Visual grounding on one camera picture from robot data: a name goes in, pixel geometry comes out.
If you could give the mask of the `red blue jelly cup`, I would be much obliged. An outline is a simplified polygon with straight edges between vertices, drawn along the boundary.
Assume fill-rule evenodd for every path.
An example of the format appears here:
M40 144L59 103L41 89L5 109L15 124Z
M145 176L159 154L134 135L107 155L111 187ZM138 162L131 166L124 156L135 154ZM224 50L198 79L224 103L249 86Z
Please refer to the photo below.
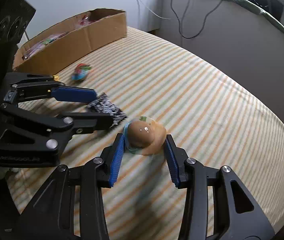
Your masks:
M92 67L90 64L80 63L74 69L71 79L73 81L83 81L88 76L91 69Z

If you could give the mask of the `black silver snack packet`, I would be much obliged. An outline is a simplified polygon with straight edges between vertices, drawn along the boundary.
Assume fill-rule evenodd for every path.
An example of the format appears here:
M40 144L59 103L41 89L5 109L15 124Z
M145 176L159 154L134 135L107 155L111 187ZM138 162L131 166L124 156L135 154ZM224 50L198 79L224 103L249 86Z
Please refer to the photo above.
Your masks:
M110 129L117 127L122 121L127 118L119 106L111 102L106 93L101 93L98 97L87 105L87 110L95 113L109 114L113 118L113 123Z

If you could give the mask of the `clear red-printed snack bag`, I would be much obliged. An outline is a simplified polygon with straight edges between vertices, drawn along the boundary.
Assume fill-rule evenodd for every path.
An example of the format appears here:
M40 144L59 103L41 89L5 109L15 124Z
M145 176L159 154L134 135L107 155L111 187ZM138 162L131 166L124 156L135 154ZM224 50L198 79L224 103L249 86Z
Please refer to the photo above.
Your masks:
M91 20L89 15L84 15L80 20L77 21L75 26L77 28L82 28L90 24L93 24L94 22L96 22L96 20Z

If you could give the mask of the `cardboard box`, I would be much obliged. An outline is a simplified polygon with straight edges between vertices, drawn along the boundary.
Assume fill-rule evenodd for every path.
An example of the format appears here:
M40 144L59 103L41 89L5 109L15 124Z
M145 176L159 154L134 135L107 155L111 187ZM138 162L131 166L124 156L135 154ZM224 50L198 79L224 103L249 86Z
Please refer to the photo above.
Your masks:
M77 28L75 25L84 15L93 24ZM34 44L53 34L69 32L66 36L45 46L32 57L23 60L23 53ZM30 74L54 75L85 55L117 41L127 35L126 12L99 8L67 18L23 44L15 54L13 70Z

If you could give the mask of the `striped cream tablecloth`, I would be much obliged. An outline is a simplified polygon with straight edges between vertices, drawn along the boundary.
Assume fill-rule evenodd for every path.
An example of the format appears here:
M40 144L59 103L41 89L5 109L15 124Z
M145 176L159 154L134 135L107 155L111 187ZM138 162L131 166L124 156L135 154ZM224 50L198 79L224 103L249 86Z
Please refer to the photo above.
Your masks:
M203 165L230 166L275 231L284 226L284 123L226 74L175 44L134 28L81 59L83 87L106 93L128 120L163 125ZM162 153L126 153L118 180L103 191L111 239L177 239L185 190Z

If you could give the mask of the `pink packet in box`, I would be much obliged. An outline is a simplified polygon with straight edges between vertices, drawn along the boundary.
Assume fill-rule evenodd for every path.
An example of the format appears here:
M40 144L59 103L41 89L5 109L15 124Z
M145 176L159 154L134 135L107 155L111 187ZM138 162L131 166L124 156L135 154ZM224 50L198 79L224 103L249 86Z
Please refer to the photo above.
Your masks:
M59 38L62 38L64 36L66 36L69 32L64 32L64 33L59 33L59 34L53 34L50 35L49 37L45 38L44 40L41 40L40 42L34 44L30 49L28 49L26 52L23 53L22 59L26 60L30 57L32 57L33 55L35 55L36 53L38 53L39 51L43 50L43 48L45 48L45 46L49 45L50 43L58 40Z

